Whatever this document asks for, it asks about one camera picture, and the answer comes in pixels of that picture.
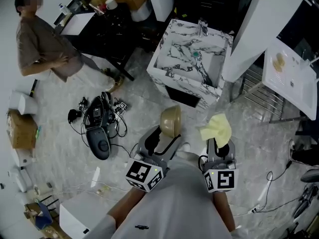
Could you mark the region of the white rectangular basin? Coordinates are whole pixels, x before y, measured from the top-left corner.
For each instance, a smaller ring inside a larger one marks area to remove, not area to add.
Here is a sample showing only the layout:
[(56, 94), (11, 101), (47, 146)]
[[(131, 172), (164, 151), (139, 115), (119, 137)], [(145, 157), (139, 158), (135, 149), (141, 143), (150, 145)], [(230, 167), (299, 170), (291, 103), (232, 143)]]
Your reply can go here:
[(84, 27), (88, 24), (91, 18), (95, 15), (94, 12), (76, 14), (70, 18), (63, 28), (62, 35), (79, 35)]

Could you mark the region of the white ceramic sink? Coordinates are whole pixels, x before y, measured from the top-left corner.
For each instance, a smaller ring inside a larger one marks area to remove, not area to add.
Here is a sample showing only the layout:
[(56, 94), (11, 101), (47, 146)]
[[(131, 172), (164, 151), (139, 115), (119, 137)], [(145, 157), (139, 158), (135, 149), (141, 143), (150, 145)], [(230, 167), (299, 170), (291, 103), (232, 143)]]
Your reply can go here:
[[(278, 60), (282, 72), (272, 62)], [(262, 83), (302, 111), (309, 119), (317, 117), (317, 83), (319, 78), (309, 60), (304, 60), (279, 39), (265, 50)]]

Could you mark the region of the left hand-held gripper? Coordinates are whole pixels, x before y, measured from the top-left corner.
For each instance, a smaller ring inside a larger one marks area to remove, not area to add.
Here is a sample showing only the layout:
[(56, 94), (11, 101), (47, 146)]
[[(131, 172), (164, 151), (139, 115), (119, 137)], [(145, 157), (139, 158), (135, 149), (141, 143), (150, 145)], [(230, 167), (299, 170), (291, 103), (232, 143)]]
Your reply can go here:
[(166, 176), (171, 160), (181, 143), (179, 134), (171, 140), (162, 152), (155, 151), (160, 141), (159, 125), (148, 130), (139, 140), (137, 154), (130, 158), (125, 172), (125, 179), (139, 190), (150, 192)]

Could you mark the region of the person's white shirt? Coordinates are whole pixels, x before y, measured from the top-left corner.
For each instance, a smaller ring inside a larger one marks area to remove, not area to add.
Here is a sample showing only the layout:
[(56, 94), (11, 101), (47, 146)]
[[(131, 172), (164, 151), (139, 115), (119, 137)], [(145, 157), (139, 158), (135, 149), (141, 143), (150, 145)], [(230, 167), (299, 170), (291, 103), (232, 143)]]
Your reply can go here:
[(177, 151), (166, 177), (129, 212), (116, 228), (107, 214), (107, 227), (96, 239), (249, 239), (247, 230), (230, 232), (213, 204), (199, 156)]

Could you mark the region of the white plastic roll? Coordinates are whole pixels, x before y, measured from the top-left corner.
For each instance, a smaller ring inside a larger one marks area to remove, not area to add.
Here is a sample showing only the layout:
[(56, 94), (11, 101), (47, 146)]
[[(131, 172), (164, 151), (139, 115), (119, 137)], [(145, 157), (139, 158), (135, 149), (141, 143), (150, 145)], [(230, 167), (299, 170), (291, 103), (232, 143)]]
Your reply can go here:
[(150, 0), (145, 1), (142, 6), (137, 10), (131, 10), (131, 18), (134, 22), (141, 22), (150, 16), (153, 11), (152, 3)]

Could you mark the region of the black round device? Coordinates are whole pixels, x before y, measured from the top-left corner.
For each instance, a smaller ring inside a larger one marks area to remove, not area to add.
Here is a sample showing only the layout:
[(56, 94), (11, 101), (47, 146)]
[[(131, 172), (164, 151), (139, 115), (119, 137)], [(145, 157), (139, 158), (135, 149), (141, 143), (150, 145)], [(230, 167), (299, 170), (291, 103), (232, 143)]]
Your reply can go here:
[(72, 124), (76, 119), (82, 117), (82, 112), (80, 110), (71, 109), (68, 113), (68, 123)]

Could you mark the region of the person's right forearm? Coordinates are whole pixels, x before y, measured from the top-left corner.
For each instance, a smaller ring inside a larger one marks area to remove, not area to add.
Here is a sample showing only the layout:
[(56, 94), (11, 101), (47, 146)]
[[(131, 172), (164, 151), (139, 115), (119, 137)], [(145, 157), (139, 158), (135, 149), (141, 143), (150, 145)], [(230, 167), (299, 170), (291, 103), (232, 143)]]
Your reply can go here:
[(213, 193), (213, 204), (222, 218), (227, 229), (232, 232), (235, 230), (235, 221), (231, 212), (226, 193), (215, 192)]

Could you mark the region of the tan bowl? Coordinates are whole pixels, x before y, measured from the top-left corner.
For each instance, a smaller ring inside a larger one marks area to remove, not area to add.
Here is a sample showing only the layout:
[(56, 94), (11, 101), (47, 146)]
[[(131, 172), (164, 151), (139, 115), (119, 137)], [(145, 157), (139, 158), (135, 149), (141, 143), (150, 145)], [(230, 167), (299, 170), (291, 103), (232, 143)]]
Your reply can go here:
[(163, 134), (171, 138), (180, 134), (181, 109), (179, 105), (167, 108), (161, 113), (160, 129)]

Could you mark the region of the person's left forearm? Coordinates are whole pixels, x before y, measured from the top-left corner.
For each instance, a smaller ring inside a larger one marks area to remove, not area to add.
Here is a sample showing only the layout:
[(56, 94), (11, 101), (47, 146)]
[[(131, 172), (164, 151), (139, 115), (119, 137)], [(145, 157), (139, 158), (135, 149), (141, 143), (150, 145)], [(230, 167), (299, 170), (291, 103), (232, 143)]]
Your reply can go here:
[(140, 202), (146, 194), (137, 188), (132, 188), (120, 201), (117, 202), (109, 211), (108, 215), (115, 220), (115, 227), (118, 228), (129, 212)]

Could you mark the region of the chrome faucet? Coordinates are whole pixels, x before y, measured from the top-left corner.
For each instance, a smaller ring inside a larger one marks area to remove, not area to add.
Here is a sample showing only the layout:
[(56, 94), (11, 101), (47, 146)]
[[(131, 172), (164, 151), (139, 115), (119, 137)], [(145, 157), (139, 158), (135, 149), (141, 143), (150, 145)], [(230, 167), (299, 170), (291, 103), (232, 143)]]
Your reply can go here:
[(206, 20), (200, 18), (198, 21), (197, 25), (197, 36), (202, 37), (202, 36), (208, 36), (208, 23)]

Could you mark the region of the white floor fixture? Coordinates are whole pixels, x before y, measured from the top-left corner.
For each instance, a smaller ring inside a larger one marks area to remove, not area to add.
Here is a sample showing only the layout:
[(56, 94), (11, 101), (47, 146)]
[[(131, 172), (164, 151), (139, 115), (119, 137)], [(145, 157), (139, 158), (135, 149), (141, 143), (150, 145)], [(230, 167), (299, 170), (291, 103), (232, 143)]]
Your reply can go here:
[(32, 154), (28, 149), (12, 149), (11, 155), (18, 167), (25, 167), (32, 163)]

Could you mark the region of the metal towel rack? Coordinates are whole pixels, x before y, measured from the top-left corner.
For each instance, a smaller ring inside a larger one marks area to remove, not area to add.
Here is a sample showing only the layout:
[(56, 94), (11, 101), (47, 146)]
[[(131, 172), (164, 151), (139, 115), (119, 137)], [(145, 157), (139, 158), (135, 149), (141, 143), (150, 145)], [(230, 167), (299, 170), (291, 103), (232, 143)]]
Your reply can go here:
[(230, 102), (238, 102), (242, 99), (249, 100), (256, 104), (270, 115), (269, 124), (281, 122), (305, 121), (308, 117), (299, 112), (297, 116), (288, 118), (288, 101), (280, 94), (271, 90), (262, 83), (263, 69), (252, 65), (243, 74), (239, 95), (231, 98)]

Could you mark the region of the black bicycle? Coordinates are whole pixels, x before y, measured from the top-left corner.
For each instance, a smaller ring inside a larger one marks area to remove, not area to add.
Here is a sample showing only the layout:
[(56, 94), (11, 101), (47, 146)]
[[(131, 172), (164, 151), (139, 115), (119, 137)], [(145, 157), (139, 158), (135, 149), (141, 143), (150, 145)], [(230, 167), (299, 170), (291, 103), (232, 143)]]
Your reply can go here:
[[(301, 181), (310, 183), (310, 186), (304, 189), (299, 198), (299, 204), (293, 213), (294, 219), (297, 219), (311, 205), (314, 198), (319, 200), (319, 168), (308, 170), (301, 177)], [(290, 239), (319, 239), (319, 212), (306, 230), (294, 233)]]

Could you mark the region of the white box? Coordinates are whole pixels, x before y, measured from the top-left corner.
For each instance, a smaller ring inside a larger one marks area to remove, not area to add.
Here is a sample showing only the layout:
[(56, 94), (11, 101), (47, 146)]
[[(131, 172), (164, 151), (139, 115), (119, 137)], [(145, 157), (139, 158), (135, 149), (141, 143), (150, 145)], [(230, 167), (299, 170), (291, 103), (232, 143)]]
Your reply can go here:
[(96, 239), (107, 227), (107, 212), (117, 202), (82, 192), (60, 204), (59, 225), (71, 239)]

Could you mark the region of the yellow cloth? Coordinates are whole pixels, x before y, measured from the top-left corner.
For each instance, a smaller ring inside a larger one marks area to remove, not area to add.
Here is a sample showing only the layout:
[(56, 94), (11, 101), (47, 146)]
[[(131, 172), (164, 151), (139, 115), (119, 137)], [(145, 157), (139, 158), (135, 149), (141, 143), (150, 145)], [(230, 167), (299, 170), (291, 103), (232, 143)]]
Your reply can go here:
[(199, 128), (199, 132), (203, 141), (215, 139), (218, 148), (223, 148), (232, 135), (230, 123), (224, 113), (212, 116), (206, 126)]

